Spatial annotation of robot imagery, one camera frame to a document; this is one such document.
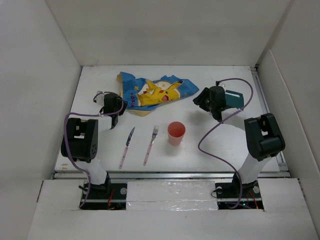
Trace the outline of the blue Pikachu cloth placemat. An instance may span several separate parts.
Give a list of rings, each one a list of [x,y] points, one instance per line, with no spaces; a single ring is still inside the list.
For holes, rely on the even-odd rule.
[[[120,72],[116,80],[121,83],[120,96],[127,102],[126,109],[140,117],[145,117],[160,104],[190,97],[199,91],[189,79],[181,79],[175,75],[150,80]]]

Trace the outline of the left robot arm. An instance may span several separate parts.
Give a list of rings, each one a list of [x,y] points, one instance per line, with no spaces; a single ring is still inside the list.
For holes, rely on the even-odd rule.
[[[68,113],[63,123],[60,151],[72,165],[87,175],[88,183],[81,186],[85,197],[107,198],[112,192],[108,172],[97,159],[99,132],[114,129],[128,102],[110,91],[98,91],[94,103],[102,102],[98,114]]]

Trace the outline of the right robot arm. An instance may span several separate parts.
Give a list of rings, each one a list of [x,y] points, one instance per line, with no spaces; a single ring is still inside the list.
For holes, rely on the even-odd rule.
[[[255,117],[248,111],[227,104],[226,91],[221,86],[212,86],[193,99],[193,103],[219,123],[232,125],[245,131],[248,155],[235,172],[231,183],[217,191],[220,198],[243,197],[256,184],[259,173],[272,157],[285,149],[285,140],[272,113]]]

